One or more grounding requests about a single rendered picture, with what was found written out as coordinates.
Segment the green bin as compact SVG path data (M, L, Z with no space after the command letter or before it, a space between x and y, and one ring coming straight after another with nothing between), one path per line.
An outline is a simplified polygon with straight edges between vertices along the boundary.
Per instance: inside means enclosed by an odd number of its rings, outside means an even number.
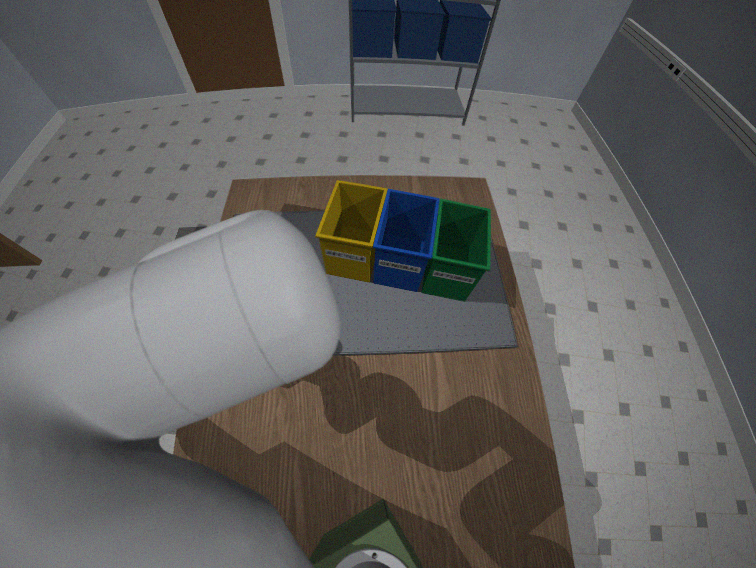
M421 293L465 302L490 271L491 209L440 199L435 231Z

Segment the yellow recycle bin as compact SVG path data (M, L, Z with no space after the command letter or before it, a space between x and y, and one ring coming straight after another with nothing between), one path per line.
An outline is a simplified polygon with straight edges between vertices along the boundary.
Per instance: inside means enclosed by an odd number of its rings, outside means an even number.
M326 274L370 282L386 194L387 188L337 180L315 235Z

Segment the blue general waste bin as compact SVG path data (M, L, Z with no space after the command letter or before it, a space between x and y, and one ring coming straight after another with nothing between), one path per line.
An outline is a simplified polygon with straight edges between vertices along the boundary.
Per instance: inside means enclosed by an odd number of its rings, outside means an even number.
M388 189L373 244L374 284L418 292L432 259L439 199Z

